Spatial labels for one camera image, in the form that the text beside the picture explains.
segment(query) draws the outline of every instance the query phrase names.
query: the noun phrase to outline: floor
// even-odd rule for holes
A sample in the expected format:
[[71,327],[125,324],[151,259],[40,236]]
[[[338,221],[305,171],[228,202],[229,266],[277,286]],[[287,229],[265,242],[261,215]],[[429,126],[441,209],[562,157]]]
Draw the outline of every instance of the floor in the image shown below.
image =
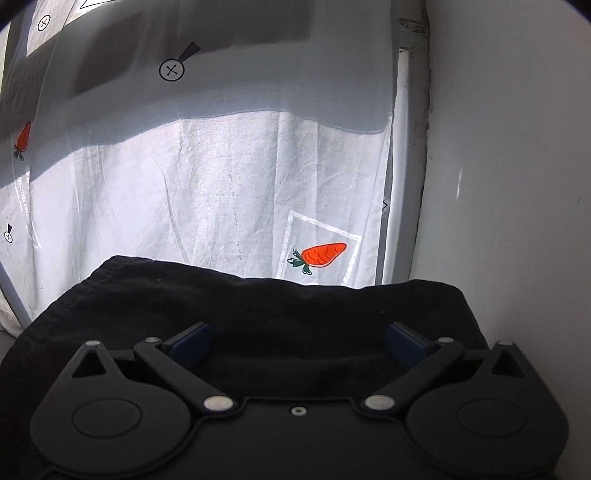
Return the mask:
[[16,339],[12,335],[9,335],[3,330],[0,331],[0,362],[4,359],[4,355],[6,355],[14,340]]

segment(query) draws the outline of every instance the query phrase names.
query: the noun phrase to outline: carrot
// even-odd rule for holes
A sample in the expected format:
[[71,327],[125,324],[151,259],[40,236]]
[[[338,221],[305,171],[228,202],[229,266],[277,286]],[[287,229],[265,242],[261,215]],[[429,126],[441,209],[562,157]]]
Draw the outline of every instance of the carrot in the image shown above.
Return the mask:
[[316,245],[315,247],[305,249],[301,254],[294,249],[293,255],[295,258],[290,258],[287,262],[293,267],[301,267],[303,265],[303,273],[312,275],[310,267],[327,267],[346,248],[347,244],[339,242],[336,244]]
[[25,128],[22,129],[18,136],[17,144],[14,145],[14,158],[20,157],[23,160],[22,152],[24,152],[29,145],[29,134],[31,133],[31,122],[27,122]]

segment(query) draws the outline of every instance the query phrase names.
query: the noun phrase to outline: black garment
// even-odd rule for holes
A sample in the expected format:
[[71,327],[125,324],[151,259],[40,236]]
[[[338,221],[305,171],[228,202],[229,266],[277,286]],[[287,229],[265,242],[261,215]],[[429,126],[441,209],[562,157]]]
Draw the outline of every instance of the black garment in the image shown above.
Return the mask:
[[86,340],[131,349],[147,336],[166,340],[206,322],[215,333],[212,348],[193,372],[237,400],[360,401],[403,374],[386,351],[394,321],[431,340],[450,336],[467,348],[488,348],[463,294],[442,283],[301,286],[113,257],[51,304],[0,365],[0,478],[38,473],[29,422]]

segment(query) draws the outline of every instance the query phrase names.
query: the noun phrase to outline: black arrow mark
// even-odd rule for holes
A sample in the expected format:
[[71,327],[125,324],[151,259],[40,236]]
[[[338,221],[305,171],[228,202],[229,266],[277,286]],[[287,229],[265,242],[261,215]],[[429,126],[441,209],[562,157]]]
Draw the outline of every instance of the black arrow mark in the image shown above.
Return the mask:
[[187,60],[189,57],[195,55],[199,50],[201,50],[198,46],[195,45],[194,42],[191,42],[182,55],[178,58],[179,62],[182,63]]

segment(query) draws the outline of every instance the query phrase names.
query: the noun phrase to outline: triangular hole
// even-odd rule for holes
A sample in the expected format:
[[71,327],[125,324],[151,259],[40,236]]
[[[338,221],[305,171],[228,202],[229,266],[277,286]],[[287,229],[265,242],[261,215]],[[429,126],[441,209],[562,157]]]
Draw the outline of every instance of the triangular hole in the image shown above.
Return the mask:
[[504,375],[506,377],[525,377],[521,368],[509,352],[501,353],[495,367],[492,369],[495,375]]
[[99,356],[96,352],[91,351],[86,354],[72,377],[92,377],[94,375],[104,375],[105,373],[107,373],[107,370],[100,362]]

